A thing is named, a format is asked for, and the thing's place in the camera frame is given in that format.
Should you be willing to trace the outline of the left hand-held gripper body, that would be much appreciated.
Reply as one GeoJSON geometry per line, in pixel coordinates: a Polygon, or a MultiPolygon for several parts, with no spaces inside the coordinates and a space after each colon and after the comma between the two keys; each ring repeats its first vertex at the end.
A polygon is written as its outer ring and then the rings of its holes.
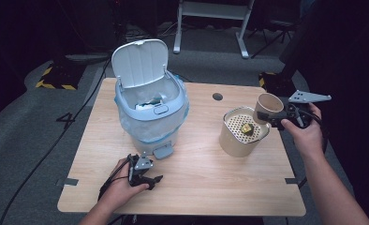
{"type": "Polygon", "coordinates": [[[153,167],[153,162],[144,154],[129,155],[128,182],[130,186],[136,187],[141,184],[147,184],[149,187],[155,185],[154,178],[145,176],[145,174],[153,167]]]}

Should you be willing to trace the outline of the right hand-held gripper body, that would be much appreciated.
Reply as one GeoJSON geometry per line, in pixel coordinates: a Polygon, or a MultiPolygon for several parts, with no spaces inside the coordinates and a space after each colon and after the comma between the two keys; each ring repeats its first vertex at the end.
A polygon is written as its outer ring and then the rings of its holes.
{"type": "Polygon", "coordinates": [[[273,128],[283,130],[284,127],[281,124],[283,119],[289,120],[298,128],[307,128],[313,121],[321,125],[322,121],[319,116],[312,112],[310,103],[330,101],[331,99],[332,97],[330,95],[297,90],[290,97],[285,98],[284,110],[271,117],[271,125],[273,128]]]}

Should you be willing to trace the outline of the brown paper cup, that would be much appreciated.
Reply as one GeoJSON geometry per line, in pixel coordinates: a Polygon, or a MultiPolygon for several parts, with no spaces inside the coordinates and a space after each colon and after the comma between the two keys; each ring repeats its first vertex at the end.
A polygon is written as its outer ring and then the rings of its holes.
{"type": "Polygon", "coordinates": [[[281,99],[270,93],[263,93],[258,96],[255,110],[253,113],[253,119],[257,124],[265,125],[266,121],[258,118],[258,113],[267,113],[268,115],[274,115],[284,110],[284,104],[281,99]]]}

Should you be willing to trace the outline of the food scrap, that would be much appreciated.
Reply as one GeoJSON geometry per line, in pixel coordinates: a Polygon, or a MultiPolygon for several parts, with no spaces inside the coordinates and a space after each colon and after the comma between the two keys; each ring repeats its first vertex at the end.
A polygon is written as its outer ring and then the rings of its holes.
{"type": "Polygon", "coordinates": [[[252,124],[244,123],[242,124],[240,131],[243,135],[252,136],[254,134],[255,127],[252,124]]]}

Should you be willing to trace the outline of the beige container with strainer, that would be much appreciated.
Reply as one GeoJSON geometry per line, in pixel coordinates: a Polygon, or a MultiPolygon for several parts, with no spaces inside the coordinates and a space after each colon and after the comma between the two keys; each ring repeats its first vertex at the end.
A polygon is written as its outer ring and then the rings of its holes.
{"type": "Polygon", "coordinates": [[[257,124],[253,119],[253,113],[254,109],[251,107],[239,107],[224,115],[219,144],[228,155],[236,158],[247,157],[270,133],[270,126],[257,124]],[[243,135],[240,131],[244,123],[255,127],[252,136],[243,135]]]}

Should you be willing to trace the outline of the white and blue pedal bin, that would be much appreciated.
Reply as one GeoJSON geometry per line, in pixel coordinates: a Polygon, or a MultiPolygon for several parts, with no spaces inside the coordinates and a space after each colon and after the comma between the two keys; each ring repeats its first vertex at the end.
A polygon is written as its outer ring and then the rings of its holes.
{"type": "MultiPolygon", "coordinates": [[[[168,47],[159,39],[138,40],[116,49],[111,63],[116,82],[124,88],[138,87],[153,83],[173,75],[168,71],[168,47]]],[[[157,142],[140,142],[130,138],[135,148],[142,154],[157,159],[167,158],[173,154],[173,145],[177,141],[178,131],[157,142]]]]}

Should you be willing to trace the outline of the person's right hand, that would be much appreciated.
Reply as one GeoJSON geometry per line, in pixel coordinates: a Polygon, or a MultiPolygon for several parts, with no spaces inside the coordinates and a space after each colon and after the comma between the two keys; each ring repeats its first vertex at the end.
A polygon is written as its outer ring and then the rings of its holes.
{"type": "Polygon", "coordinates": [[[299,128],[287,119],[283,119],[281,125],[292,136],[304,161],[323,158],[323,135],[317,121],[313,120],[306,128],[299,128]]]}

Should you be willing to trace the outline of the person's left hand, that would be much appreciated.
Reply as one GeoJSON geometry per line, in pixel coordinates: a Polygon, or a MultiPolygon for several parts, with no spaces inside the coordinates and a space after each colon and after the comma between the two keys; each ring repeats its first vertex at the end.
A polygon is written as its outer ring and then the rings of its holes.
{"type": "Polygon", "coordinates": [[[130,186],[128,182],[128,170],[129,164],[126,159],[120,159],[111,172],[111,182],[109,187],[98,202],[115,205],[118,209],[128,203],[135,195],[148,188],[147,184],[141,184],[136,187],[130,186]]]}

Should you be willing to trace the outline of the black yellow striped base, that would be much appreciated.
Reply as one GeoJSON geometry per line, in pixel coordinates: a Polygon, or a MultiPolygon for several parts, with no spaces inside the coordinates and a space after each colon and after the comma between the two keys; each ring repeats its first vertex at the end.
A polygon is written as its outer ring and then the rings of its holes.
{"type": "Polygon", "coordinates": [[[290,97],[296,91],[292,79],[285,78],[281,73],[261,72],[258,81],[260,87],[267,93],[278,97],[290,97]]]}
{"type": "Polygon", "coordinates": [[[51,63],[41,75],[36,87],[77,90],[85,69],[85,65],[60,67],[51,63]]]}

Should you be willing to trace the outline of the clear plastic bin liner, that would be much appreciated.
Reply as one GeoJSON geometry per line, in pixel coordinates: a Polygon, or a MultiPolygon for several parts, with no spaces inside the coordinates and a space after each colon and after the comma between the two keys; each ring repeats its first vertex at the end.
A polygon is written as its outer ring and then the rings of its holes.
{"type": "Polygon", "coordinates": [[[124,88],[117,82],[115,92],[114,100],[122,128],[132,138],[143,143],[155,143],[169,137],[179,129],[189,111],[185,84],[170,74],[138,87],[124,88]],[[135,109],[135,104],[142,97],[157,93],[167,96],[162,104],[143,111],[135,109]]]}

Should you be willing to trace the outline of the black tripod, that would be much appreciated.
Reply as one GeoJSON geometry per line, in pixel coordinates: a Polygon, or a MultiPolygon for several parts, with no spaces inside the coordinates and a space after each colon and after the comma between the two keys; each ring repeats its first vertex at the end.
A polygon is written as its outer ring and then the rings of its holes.
{"type": "Polygon", "coordinates": [[[295,32],[299,27],[298,21],[291,21],[290,19],[278,20],[278,19],[266,19],[263,24],[261,24],[258,28],[256,28],[249,37],[251,38],[256,34],[256,32],[261,32],[263,35],[263,39],[265,41],[265,45],[261,47],[259,50],[254,52],[251,58],[255,58],[257,55],[265,51],[268,47],[270,47],[273,43],[275,43],[278,39],[281,39],[281,42],[284,42],[285,37],[291,39],[291,33],[295,32]],[[266,32],[270,31],[276,33],[276,36],[272,39],[267,39],[266,32]]]}

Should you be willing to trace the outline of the white metal stand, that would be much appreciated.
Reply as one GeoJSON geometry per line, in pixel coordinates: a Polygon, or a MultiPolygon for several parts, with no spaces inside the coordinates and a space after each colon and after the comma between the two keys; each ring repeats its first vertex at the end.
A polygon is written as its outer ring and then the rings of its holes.
{"type": "Polygon", "coordinates": [[[249,53],[244,44],[244,33],[248,25],[254,3],[255,0],[249,0],[246,6],[234,6],[179,0],[177,9],[177,30],[174,39],[173,52],[179,53],[181,51],[182,21],[184,16],[226,19],[242,22],[241,31],[237,32],[235,37],[242,58],[247,59],[249,57],[249,53]]]}

